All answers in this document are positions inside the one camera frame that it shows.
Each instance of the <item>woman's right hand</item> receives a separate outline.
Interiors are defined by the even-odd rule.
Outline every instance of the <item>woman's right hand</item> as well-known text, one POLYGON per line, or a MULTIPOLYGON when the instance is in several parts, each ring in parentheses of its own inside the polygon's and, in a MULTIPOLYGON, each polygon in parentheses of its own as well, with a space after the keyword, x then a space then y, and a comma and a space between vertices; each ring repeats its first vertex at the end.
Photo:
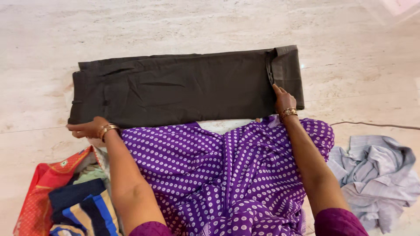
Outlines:
POLYGON ((290 93, 275 84, 273 84, 273 90, 277 97, 276 104, 274 105, 277 114, 280 114, 287 108, 296 108, 296 99, 290 93))
POLYGON ((83 137, 98 139, 99 131, 102 129, 102 126, 107 124, 109 124, 109 122, 105 118, 96 116, 91 122, 78 125, 68 124, 66 127, 71 131, 71 134, 78 139, 83 137))

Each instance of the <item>purple polka dot fabric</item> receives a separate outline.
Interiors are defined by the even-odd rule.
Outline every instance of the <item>purple polka dot fabric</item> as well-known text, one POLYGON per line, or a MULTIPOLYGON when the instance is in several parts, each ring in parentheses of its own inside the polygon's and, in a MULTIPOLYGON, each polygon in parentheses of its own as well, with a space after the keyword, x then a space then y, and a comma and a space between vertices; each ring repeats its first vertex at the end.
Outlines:
MULTIPOLYGON (((332 128, 300 120, 325 160, 332 128)), ((224 135, 197 123, 131 128, 122 138, 175 236, 292 236, 306 230, 306 193, 278 116, 224 135)))

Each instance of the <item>bracelet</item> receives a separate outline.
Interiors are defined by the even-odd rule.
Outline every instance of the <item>bracelet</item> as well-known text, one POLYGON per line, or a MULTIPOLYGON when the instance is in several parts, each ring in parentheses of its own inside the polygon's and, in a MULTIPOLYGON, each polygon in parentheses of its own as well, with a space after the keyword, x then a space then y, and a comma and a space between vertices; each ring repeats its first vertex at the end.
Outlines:
POLYGON ((296 108, 287 108, 280 112, 280 116, 282 119, 291 114, 297 115, 296 108))
POLYGON ((104 125, 104 126, 101 127, 101 130, 99 131, 99 134, 98 134, 98 136, 102 140, 102 142, 105 142, 105 140, 104 140, 105 133, 110 131, 111 129, 116 129, 117 132, 118 132, 118 135, 121 135, 121 131, 120 131, 120 128, 118 126, 116 126, 112 123, 104 125))

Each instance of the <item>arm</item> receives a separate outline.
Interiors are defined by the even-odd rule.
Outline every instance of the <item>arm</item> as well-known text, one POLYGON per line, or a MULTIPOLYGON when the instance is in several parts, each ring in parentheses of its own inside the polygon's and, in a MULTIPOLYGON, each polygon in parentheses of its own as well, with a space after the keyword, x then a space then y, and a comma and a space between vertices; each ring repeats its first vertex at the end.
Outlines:
MULTIPOLYGON (((296 107, 296 100, 284 89, 273 85, 277 96, 276 111, 296 107)), ((302 175, 303 187, 308 195, 314 218, 318 212, 328 208, 350 211, 337 179, 328 168, 317 147, 300 124, 296 115, 283 118, 292 145, 296 165, 302 175)))
MULTIPOLYGON (((92 122, 67 125, 67 128, 76 138, 98 138, 98 131, 106 124, 108 121, 104 118, 95 117, 92 122)), ((116 211, 121 215, 126 235, 148 221, 166 225, 152 188, 141 175, 117 131, 111 129, 106 132, 104 139, 110 164, 111 199, 116 211)))

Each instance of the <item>orange printed fabric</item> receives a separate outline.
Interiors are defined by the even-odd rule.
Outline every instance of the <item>orange printed fabric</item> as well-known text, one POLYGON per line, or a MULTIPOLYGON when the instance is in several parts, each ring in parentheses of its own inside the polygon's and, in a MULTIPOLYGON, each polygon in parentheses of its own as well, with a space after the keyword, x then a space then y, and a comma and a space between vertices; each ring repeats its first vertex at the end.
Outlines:
POLYGON ((14 236, 48 236, 53 225, 51 221, 53 211, 48 193, 55 188, 65 186, 76 167, 90 152, 95 152, 93 146, 61 162, 40 163, 37 166, 13 230, 14 236))

